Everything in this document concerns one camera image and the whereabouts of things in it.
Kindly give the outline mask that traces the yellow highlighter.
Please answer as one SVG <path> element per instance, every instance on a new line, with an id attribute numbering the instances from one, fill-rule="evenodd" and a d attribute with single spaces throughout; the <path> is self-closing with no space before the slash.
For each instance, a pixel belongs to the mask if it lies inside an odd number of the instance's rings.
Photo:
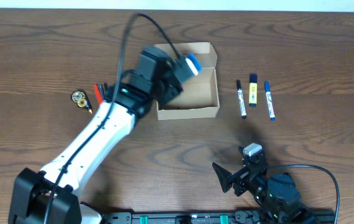
<path id="1" fill-rule="evenodd" d="M 256 107 L 257 105 L 257 87 L 258 76 L 255 73 L 251 73 L 249 76 L 249 106 Z"/>

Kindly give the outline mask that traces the black whiteboard marker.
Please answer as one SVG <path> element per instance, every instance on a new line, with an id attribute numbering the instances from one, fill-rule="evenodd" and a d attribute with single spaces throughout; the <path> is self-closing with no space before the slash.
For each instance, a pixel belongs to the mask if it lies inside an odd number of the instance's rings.
<path id="1" fill-rule="evenodd" d="M 246 113 L 246 108 L 245 108 L 245 103 L 244 103 L 243 89 L 242 89 L 240 80 L 236 80 L 236 87 L 237 87 L 241 117 L 243 119 L 246 119 L 247 113 Z"/>

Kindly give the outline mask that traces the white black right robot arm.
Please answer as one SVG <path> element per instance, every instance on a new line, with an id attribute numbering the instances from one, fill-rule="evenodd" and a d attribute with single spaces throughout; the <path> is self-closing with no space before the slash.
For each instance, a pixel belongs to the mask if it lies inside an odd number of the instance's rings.
<path id="1" fill-rule="evenodd" d="M 264 211 L 268 223 L 320 223 L 302 203 L 302 196 L 287 174 L 266 177 L 268 162 L 264 149 L 239 148 L 243 168 L 234 174 L 217 163 L 212 167 L 224 193 L 233 190 L 239 197 L 249 192 Z"/>

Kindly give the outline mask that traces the blue whiteboard marker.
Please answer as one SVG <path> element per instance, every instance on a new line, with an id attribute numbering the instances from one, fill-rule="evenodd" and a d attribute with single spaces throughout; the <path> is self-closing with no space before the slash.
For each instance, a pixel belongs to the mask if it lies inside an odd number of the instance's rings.
<path id="1" fill-rule="evenodd" d="M 269 113 L 270 120 L 271 121 L 275 121 L 276 120 L 276 116 L 274 114 L 274 108 L 273 108 L 272 96 L 271 96 L 271 89 L 270 89 L 269 82 L 267 82 L 267 81 L 264 82 L 264 90 L 265 90 L 265 94 L 266 94 L 266 102 L 267 102 L 267 105 L 268 105 L 268 113 Z"/>

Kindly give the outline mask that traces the gold correction tape dispenser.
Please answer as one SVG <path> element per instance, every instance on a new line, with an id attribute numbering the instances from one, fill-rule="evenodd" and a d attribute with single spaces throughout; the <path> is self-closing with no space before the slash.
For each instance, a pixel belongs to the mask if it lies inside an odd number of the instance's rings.
<path id="1" fill-rule="evenodd" d="M 93 113 L 88 96 L 83 90 L 75 90 L 72 92 L 70 99 L 77 105 L 78 108 L 87 110 L 91 114 Z"/>

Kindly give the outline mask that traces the red black stapler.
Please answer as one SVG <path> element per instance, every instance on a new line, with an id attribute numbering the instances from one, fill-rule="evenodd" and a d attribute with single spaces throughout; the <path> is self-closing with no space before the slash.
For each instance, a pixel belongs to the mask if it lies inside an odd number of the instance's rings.
<path id="1" fill-rule="evenodd" d="M 103 84 L 96 83 L 93 85 L 93 89 L 98 104 L 99 105 L 102 104 L 102 102 L 104 102 L 106 99 L 107 83 L 103 83 Z"/>

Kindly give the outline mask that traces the blue whiteboard eraser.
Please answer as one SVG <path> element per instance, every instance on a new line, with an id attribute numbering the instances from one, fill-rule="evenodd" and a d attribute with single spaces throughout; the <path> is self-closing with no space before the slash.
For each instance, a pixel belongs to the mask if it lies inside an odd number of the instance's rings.
<path id="1" fill-rule="evenodd" d="M 202 66 L 200 65 L 199 61 L 193 53 L 189 53 L 188 55 L 186 55 L 185 61 L 187 62 L 187 65 L 195 76 L 197 76 L 201 72 Z"/>

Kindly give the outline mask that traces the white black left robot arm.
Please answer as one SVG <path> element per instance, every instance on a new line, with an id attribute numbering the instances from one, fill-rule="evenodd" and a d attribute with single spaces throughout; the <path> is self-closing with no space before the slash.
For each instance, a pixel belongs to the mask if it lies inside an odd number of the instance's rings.
<path id="1" fill-rule="evenodd" d="M 59 156 L 39 172 L 25 168 L 16 177 L 8 222 L 105 223 L 101 212 L 80 202 L 91 176 L 153 101 L 173 100 L 201 69 L 193 54 L 172 59 L 159 49 L 142 52 L 137 68 L 118 75 L 94 118 Z"/>

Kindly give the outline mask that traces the cardboard box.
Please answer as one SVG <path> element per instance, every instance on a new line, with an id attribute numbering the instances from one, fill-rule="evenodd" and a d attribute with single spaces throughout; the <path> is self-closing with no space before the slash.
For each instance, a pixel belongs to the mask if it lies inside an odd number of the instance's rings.
<path id="1" fill-rule="evenodd" d="M 194 54 L 202 70 L 183 84 L 184 91 L 167 105 L 157 105 L 158 120 L 214 118 L 220 108 L 217 84 L 217 53 L 209 42 L 174 45 L 183 55 Z"/>

